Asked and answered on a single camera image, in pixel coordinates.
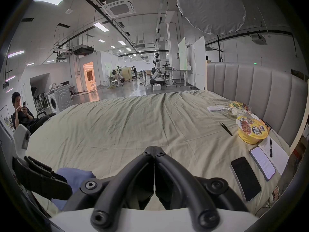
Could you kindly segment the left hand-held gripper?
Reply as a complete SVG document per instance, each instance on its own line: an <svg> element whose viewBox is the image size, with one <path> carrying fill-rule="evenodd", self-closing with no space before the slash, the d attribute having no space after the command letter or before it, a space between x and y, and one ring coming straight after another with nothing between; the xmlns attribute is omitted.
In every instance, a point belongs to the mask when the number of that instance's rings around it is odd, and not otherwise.
<svg viewBox="0 0 309 232"><path fill-rule="evenodd" d="M12 159L12 169L17 180L27 190L46 199L68 200L73 191L65 177L55 173L51 167L27 157L30 132L19 125L15 132L1 124L1 148L5 159Z"/></svg>

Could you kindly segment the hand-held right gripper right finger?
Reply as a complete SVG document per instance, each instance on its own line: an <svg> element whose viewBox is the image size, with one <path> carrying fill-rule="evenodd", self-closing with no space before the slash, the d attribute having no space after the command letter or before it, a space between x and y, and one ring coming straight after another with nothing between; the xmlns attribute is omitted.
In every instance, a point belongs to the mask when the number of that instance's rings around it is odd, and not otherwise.
<svg viewBox="0 0 309 232"><path fill-rule="evenodd" d="M220 177L210 179L192 175L183 165L154 147L155 194L166 210L186 208L195 231L213 231L227 218L239 220L249 215L243 201Z"/></svg>

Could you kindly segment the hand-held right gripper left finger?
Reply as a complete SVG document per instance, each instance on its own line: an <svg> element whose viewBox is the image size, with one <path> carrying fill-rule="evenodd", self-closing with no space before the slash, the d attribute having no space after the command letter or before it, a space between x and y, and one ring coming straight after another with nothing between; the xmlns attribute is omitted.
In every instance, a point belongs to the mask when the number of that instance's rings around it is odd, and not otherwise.
<svg viewBox="0 0 309 232"><path fill-rule="evenodd" d="M123 208L144 210L154 194L154 149L149 146L115 176L84 180L63 211L93 208L91 226L116 231Z"/></svg>

